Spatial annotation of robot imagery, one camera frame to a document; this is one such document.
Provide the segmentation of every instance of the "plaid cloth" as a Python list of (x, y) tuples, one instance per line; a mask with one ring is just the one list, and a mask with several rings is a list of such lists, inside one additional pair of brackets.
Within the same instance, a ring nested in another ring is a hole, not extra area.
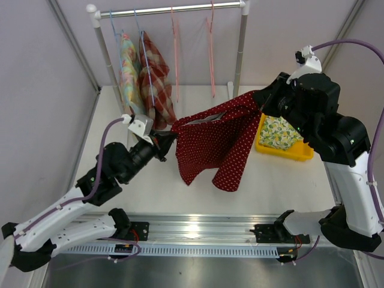
[(176, 121), (171, 99), (172, 86), (168, 82), (169, 67), (165, 63), (155, 44), (143, 32), (145, 52), (151, 74), (155, 105), (152, 102), (151, 85), (149, 82), (148, 67), (146, 66), (143, 44), (140, 41), (140, 63), (143, 69), (140, 72), (140, 92), (145, 105), (146, 114), (154, 120), (154, 129), (162, 130)]
[(172, 126), (178, 133), (180, 175), (187, 185), (201, 171), (218, 168), (212, 183), (228, 192), (238, 189), (262, 115), (253, 93), (182, 118)]

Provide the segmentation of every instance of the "white tabletop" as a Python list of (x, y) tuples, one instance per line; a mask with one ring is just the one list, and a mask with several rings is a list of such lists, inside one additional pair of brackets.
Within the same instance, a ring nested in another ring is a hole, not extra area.
[[(240, 93), (253, 89), (257, 87), (243, 86)], [(181, 86), (179, 103), (175, 100), (173, 102), (177, 117), (193, 115), (229, 99), (227, 86), (216, 86), (216, 93), (212, 99), (210, 86)], [(118, 117), (120, 114), (113, 90), (105, 86), (101, 91), (76, 179), (94, 167), (103, 130), (111, 120)], [(127, 134), (124, 125), (116, 124), (107, 137), (107, 143), (116, 141), (126, 144)], [(298, 162), (260, 154), (252, 147), (239, 190), (229, 193), (212, 184), (216, 169), (202, 172), (187, 186), (179, 175), (175, 148), (174, 143), (165, 163), (151, 160), (129, 185), (121, 185), (122, 193), (97, 210), (107, 212), (118, 207), (129, 213), (140, 214), (240, 216), (280, 214), (288, 209), (321, 211), (334, 206), (324, 166), (317, 154), (312, 160)]]

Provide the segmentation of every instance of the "patterned garment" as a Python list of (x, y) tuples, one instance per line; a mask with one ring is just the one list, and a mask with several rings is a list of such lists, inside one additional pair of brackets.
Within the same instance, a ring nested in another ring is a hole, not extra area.
[(176, 157), (187, 185), (203, 170), (219, 168), (212, 183), (233, 192), (239, 187), (261, 112), (253, 91), (193, 116), (178, 120)]
[[(139, 77), (141, 96), (146, 108), (146, 115), (154, 120), (154, 129), (162, 130), (176, 121), (171, 99), (172, 86), (167, 78), (169, 67), (146, 32), (143, 33), (143, 38), (150, 72), (146, 66), (144, 49), (140, 41), (140, 62), (143, 67)], [(151, 74), (155, 105), (152, 101), (149, 73)]]
[(267, 116), (260, 131), (259, 143), (285, 151), (302, 139), (301, 135), (284, 118)]
[(141, 64), (136, 49), (127, 34), (121, 37), (120, 91), (124, 112), (127, 114), (145, 114), (145, 107), (140, 96), (139, 73)]

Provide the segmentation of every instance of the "yellow tray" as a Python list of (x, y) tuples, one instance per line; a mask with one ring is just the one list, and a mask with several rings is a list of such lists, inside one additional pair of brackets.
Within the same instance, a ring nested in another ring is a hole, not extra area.
[(304, 143), (303, 141), (297, 141), (295, 144), (293, 144), (291, 148), (286, 151), (261, 145), (259, 143), (260, 131), (264, 125), (265, 118), (266, 116), (263, 114), (260, 120), (259, 129), (257, 129), (255, 142), (257, 152), (293, 159), (296, 161), (306, 161), (313, 158), (313, 149), (310, 148), (309, 145), (307, 143)]

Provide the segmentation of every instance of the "red polka dot cloth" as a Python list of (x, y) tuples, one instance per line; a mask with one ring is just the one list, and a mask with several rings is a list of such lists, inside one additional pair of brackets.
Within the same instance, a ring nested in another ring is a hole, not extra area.
[(176, 158), (187, 185), (203, 170), (218, 168), (212, 183), (234, 192), (239, 188), (261, 112), (254, 91), (174, 123)]

